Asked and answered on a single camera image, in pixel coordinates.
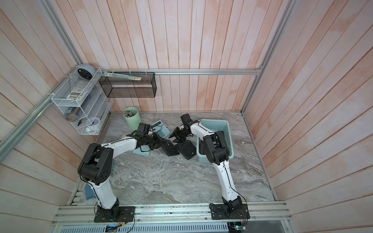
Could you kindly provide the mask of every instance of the marble tabletop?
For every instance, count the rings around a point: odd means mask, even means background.
[[[183,113],[142,113],[142,122],[151,124],[157,120],[172,132],[180,126]],[[229,161],[236,190],[246,201],[273,201],[263,168],[239,112],[190,113],[193,120],[227,120],[231,129],[234,158]],[[111,116],[111,124],[104,142],[122,138],[131,130],[121,114]],[[195,145],[196,137],[188,138]],[[121,204],[170,204],[222,202],[222,188],[212,164],[200,164],[198,157],[190,160],[182,155],[169,157],[160,149],[150,156],[141,156],[128,151],[114,158],[110,174],[113,193]],[[95,198],[85,200],[82,195],[79,205],[94,205]]]

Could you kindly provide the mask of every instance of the ventilation grille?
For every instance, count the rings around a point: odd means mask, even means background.
[[[118,232],[128,232],[133,223],[120,227]],[[60,233],[90,233],[105,232],[106,225],[64,226]],[[164,224],[135,224],[131,232],[157,233],[192,233],[192,232],[228,232],[227,223],[164,223]]]

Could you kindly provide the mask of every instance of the pink wooden wall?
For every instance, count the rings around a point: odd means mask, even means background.
[[[83,62],[102,69],[256,68],[288,0],[51,0]],[[114,111],[240,110],[251,75],[156,76]]]
[[[300,1],[245,113],[298,232],[373,231],[372,12]]]
[[[37,0],[0,1],[0,141],[74,65]],[[92,142],[48,109],[0,164],[0,231],[47,232]]]

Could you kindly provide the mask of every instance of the blue object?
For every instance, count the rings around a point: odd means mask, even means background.
[[[148,145],[141,146],[141,149],[142,149],[142,151],[145,151],[145,152],[142,152],[140,150],[140,147],[139,147],[137,149],[132,150],[132,153],[142,155],[142,156],[149,156],[150,155],[150,147]]]
[[[89,200],[91,198],[94,198],[94,192],[93,190],[91,189],[91,186],[90,185],[87,185],[85,188],[84,188],[84,191],[85,191],[85,199],[86,200]]]
[[[154,126],[154,131],[161,136],[161,138],[166,138],[171,134],[171,131],[168,130],[167,126],[165,126],[161,120],[158,120],[151,125]]]
[[[232,136],[231,136],[231,129],[229,128],[229,123],[226,120],[209,120],[209,119],[201,119],[200,123],[212,131],[223,131],[224,138],[228,145],[229,155],[228,158],[232,159],[234,157],[233,152],[233,144],[232,144]],[[209,164],[209,160],[207,159],[206,155],[200,154],[200,139],[197,136],[197,156],[198,161],[202,164]]]

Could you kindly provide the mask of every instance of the calculator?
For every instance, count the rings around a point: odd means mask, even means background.
[[[162,138],[168,137],[171,132],[168,130],[167,126],[164,125],[164,123],[161,120],[158,120],[151,124],[154,128],[154,131]]]

